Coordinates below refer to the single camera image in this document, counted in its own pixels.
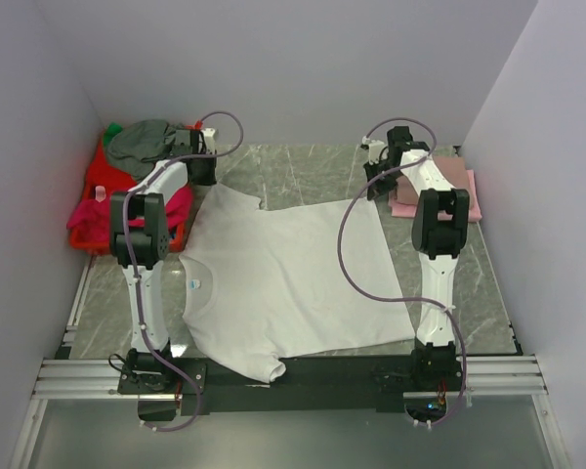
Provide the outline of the white t-shirt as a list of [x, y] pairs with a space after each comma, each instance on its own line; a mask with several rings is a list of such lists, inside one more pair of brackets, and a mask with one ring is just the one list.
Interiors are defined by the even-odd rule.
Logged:
[[217, 185], [180, 258], [197, 349], [254, 380], [273, 382], [288, 358], [415, 335], [369, 201], [267, 211], [257, 197]]

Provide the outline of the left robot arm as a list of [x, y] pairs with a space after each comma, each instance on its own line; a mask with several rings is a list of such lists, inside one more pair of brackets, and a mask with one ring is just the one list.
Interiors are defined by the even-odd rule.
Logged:
[[109, 250], [128, 288], [131, 348], [122, 362], [119, 391], [164, 393], [198, 381], [174, 362], [163, 317], [162, 269], [170, 250], [167, 204], [191, 182], [212, 185], [218, 131], [197, 123], [170, 144], [167, 156], [127, 191], [110, 198]]

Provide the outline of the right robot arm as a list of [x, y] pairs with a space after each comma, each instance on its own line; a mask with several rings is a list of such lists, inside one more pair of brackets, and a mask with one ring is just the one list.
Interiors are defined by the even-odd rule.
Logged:
[[420, 387], [436, 387], [461, 375], [448, 313], [458, 258], [467, 241], [470, 195], [449, 182], [429, 146], [416, 142], [407, 126], [390, 129], [385, 142], [367, 134], [360, 147], [367, 152], [363, 168], [372, 183], [368, 198], [396, 188], [398, 182], [391, 178], [398, 176], [417, 195], [411, 240], [421, 265], [422, 298], [411, 375]]

